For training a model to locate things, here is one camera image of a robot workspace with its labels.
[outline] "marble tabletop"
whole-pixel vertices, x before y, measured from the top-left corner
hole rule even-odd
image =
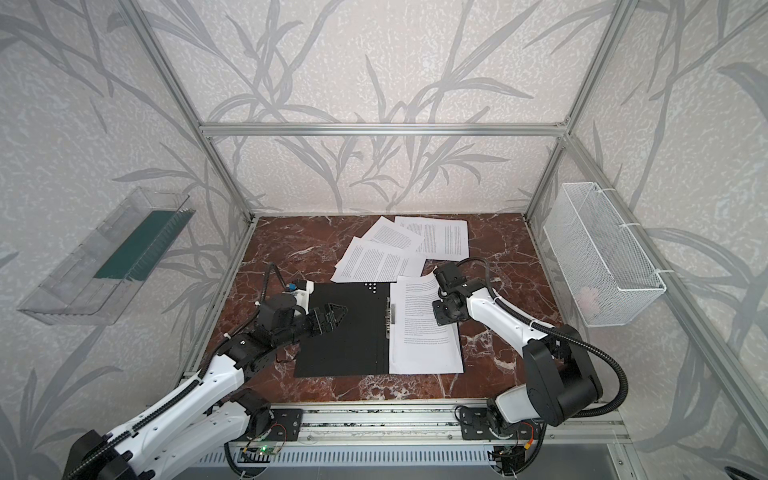
[[[562,324],[528,229],[520,214],[460,214],[434,217],[467,220],[469,253],[491,263],[492,282],[504,298],[539,319]],[[208,348],[255,310],[264,267],[274,262],[286,281],[297,278],[329,282],[334,265],[353,237],[361,237],[379,216],[262,217],[237,272]],[[424,274],[435,261],[428,260]],[[482,265],[463,266],[467,276],[483,276]],[[270,281],[269,295],[280,291]],[[463,374],[375,375],[298,379],[293,357],[300,346],[280,349],[277,361],[246,387],[270,402],[336,402],[369,399],[485,398],[525,382],[519,355],[474,320],[458,328]]]

